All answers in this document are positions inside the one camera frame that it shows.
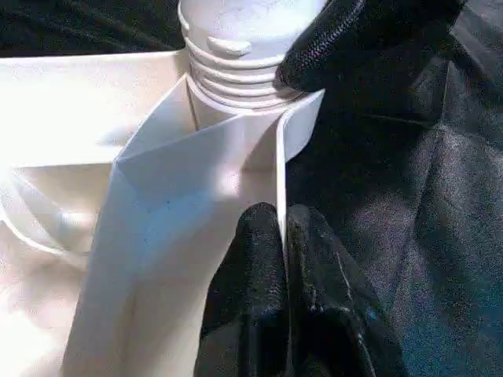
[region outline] black glove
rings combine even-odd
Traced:
[[[351,75],[428,22],[456,15],[465,0],[330,0],[278,69],[290,87],[316,91]]]
[[[274,208],[248,209],[208,291],[196,375],[406,375],[375,291],[316,210],[290,209],[287,259],[288,284]]]

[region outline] gloved finger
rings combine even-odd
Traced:
[[[331,0],[293,44],[278,78],[313,92],[341,80],[428,21],[457,14],[465,0]]]
[[[196,375],[275,376],[285,370],[288,303],[275,208],[241,216],[207,293]]]
[[[404,376],[402,351],[372,284],[315,209],[288,212],[294,364],[331,375]]]

